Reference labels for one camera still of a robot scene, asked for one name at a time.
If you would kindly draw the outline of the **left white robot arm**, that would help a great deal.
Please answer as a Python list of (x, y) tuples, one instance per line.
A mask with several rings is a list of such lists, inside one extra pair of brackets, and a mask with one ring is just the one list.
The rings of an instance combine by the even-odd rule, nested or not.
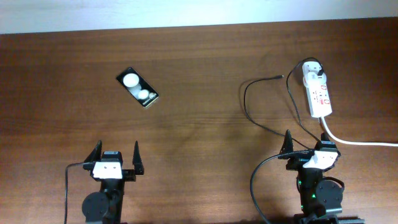
[(134, 182), (138, 175), (144, 174), (137, 142), (134, 144), (132, 165), (133, 169), (124, 169), (121, 152), (102, 151), (102, 142), (98, 141), (83, 162), (84, 170), (100, 183), (99, 191), (89, 194), (82, 203), (86, 223), (121, 222), (125, 183)]

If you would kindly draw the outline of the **black smartphone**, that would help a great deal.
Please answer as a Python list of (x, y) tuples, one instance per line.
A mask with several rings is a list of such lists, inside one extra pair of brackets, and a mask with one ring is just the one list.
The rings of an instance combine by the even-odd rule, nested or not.
[(116, 80), (143, 108), (159, 99), (159, 93), (132, 67), (122, 71)]

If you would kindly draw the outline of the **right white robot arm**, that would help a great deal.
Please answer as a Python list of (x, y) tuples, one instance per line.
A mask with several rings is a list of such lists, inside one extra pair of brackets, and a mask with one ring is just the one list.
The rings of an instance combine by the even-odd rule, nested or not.
[(325, 133), (313, 149), (299, 152), (294, 151), (290, 131), (285, 132), (279, 158), (287, 160), (287, 170), (298, 172), (296, 186), (302, 213), (294, 215), (295, 223), (338, 223), (336, 215), (342, 212), (345, 185), (324, 173), (334, 167), (340, 156), (336, 144)]

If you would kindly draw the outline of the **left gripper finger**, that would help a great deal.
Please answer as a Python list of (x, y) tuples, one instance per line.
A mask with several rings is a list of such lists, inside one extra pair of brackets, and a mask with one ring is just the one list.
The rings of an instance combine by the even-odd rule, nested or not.
[(139, 152), (139, 144), (138, 141), (134, 144), (134, 152), (132, 158), (132, 164), (134, 166), (134, 170), (144, 170), (144, 165), (142, 163), (141, 155)]
[(92, 150), (92, 152), (87, 156), (84, 160), (84, 163), (88, 162), (96, 162), (101, 159), (101, 151), (102, 151), (102, 140), (99, 140)]

